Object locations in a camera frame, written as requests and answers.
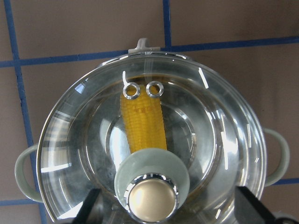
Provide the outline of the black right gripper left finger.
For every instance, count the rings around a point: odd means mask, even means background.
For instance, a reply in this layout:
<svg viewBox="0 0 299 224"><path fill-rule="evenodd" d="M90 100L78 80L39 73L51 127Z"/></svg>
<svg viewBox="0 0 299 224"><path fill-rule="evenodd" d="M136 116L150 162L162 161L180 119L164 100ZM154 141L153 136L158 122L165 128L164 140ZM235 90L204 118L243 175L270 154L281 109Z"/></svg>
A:
<svg viewBox="0 0 299 224"><path fill-rule="evenodd" d="M73 224L101 224L102 223L102 193L101 189L92 189L72 221Z"/></svg>

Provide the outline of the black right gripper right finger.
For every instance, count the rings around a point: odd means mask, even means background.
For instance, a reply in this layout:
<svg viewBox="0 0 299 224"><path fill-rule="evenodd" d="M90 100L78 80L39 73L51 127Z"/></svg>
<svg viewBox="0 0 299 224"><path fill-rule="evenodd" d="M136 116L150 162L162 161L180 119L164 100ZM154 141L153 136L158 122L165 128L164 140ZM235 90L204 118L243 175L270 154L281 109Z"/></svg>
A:
<svg viewBox="0 0 299 224"><path fill-rule="evenodd" d="M239 224L283 224L245 186L235 187L235 218Z"/></svg>

